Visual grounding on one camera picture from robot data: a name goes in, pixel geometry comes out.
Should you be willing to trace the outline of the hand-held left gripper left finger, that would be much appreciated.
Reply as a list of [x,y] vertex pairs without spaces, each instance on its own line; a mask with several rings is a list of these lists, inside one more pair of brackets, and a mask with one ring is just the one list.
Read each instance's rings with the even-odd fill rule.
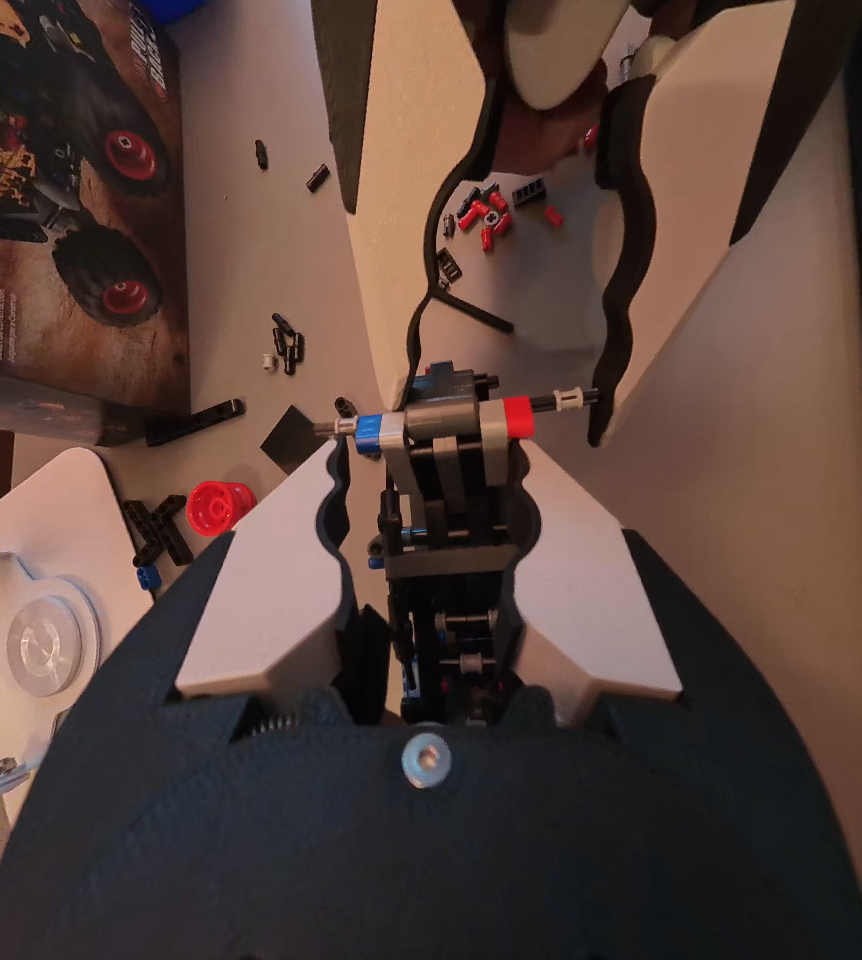
[[176,675],[183,697],[256,695],[291,714],[337,678],[356,608],[340,550],[349,482],[346,440],[329,439],[235,526]]

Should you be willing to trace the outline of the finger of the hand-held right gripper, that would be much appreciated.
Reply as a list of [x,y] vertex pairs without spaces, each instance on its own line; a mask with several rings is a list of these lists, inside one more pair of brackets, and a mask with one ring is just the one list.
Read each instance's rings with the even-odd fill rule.
[[588,442],[616,433],[731,246],[795,2],[726,8],[645,44],[652,71],[616,91],[603,137],[623,216],[605,285]]
[[437,288],[441,212],[484,141],[488,86],[450,1],[379,1],[348,231],[381,401],[401,407]]

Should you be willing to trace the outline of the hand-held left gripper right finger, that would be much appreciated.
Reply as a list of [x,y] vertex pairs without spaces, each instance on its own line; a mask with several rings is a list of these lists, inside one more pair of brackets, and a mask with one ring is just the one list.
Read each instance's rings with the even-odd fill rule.
[[676,701],[681,680],[624,528],[536,443],[522,450],[540,523],[513,571],[514,673],[550,694],[561,727],[580,726],[604,694]]

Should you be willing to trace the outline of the small connector pins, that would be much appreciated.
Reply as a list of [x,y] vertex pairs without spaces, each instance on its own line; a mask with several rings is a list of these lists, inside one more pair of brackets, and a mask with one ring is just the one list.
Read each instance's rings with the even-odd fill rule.
[[[504,235],[512,226],[510,205],[500,193],[496,182],[487,184],[484,188],[474,187],[459,206],[458,214],[444,215],[444,238],[454,239],[457,231],[467,233],[476,225],[481,225],[482,249],[486,254],[493,252],[495,238]],[[457,261],[445,247],[437,251],[436,261],[437,288],[440,287],[455,296],[451,288],[453,283],[462,277]],[[285,374],[291,377],[297,365],[303,362],[305,339],[278,313],[272,314],[271,319],[274,351],[262,356],[262,369],[273,374],[283,364]]]

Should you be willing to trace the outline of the brick-built toy truck chassis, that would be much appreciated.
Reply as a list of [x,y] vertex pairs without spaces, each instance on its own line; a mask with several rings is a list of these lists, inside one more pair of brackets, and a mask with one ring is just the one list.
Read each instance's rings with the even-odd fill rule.
[[[398,412],[419,401],[503,399],[492,396],[499,385],[496,376],[433,364]],[[370,445],[339,437],[386,471],[368,564],[386,576],[403,720],[496,724],[521,686],[512,668],[521,627],[507,612],[505,575],[523,553],[525,510],[516,498],[526,473],[522,443],[533,436],[508,438],[484,423],[474,436],[419,441],[382,430]]]

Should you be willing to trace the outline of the black axle rod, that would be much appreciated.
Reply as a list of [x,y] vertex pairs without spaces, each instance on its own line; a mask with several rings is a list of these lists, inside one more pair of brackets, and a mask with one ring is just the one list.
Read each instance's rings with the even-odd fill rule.
[[513,335],[515,333],[515,326],[513,323],[494,315],[482,307],[460,299],[459,297],[452,295],[450,292],[445,291],[440,287],[435,290],[434,297],[437,301],[441,302],[445,306],[448,306],[460,312],[461,314],[472,318],[476,322],[481,323],[492,330],[506,335]]
[[[595,389],[584,390],[583,393],[583,408],[598,400],[598,391]],[[402,429],[408,438],[424,441],[439,437],[474,436],[481,433],[483,424],[496,424],[505,430],[508,438],[525,439],[533,436],[535,415],[551,412],[559,413],[555,409],[553,393],[488,400],[461,397],[425,400],[408,405],[402,412],[358,414],[360,421],[353,437],[356,441],[372,445],[382,430],[393,433]],[[333,435],[335,419],[315,423],[316,433],[336,438]]]

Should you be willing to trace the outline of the person's right hand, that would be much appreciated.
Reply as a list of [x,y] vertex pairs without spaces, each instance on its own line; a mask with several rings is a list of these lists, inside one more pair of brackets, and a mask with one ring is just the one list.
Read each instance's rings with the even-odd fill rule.
[[552,169],[600,121],[607,94],[605,64],[547,110],[529,106],[513,87],[504,109],[489,172],[537,177]]

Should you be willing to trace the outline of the large red wheel rim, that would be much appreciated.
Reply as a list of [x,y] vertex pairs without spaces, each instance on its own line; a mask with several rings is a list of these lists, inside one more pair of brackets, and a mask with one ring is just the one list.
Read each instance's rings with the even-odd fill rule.
[[202,481],[187,495],[185,515],[196,534],[213,538],[231,531],[256,505],[255,493],[245,484]]

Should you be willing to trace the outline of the black joined angle beams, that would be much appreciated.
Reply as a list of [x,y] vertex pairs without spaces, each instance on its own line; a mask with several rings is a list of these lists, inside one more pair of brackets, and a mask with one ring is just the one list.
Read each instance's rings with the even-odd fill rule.
[[143,541],[134,554],[134,568],[152,566],[163,553],[180,568],[194,561],[192,550],[174,522],[186,504],[187,498],[180,494],[167,496],[154,510],[149,510],[140,500],[123,501],[123,516]]

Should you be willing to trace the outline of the black square panel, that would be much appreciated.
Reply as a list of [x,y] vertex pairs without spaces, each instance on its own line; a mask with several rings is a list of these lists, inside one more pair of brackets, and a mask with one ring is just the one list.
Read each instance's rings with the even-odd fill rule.
[[261,452],[287,476],[296,472],[326,442],[297,406],[290,405],[260,444]]

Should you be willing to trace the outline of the long black beam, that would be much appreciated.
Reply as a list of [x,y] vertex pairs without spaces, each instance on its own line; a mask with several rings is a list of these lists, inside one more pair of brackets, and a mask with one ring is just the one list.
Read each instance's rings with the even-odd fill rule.
[[193,414],[149,416],[144,420],[144,437],[149,449],[156,449],[243,416],[245,402],[232,398]]

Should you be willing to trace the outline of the white book stand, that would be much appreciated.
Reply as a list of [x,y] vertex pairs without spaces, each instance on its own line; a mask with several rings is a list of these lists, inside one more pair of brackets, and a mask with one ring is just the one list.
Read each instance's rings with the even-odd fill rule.
[[0,762],[39,762],[59,719],[150,610],[109,474],[63,451],[0,500]]

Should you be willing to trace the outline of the toy set box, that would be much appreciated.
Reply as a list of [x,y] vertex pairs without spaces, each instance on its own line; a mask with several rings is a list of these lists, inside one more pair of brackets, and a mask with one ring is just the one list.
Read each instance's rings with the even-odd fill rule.
[[148,2],[0,1],[0,430],[190,412],[178,66]]

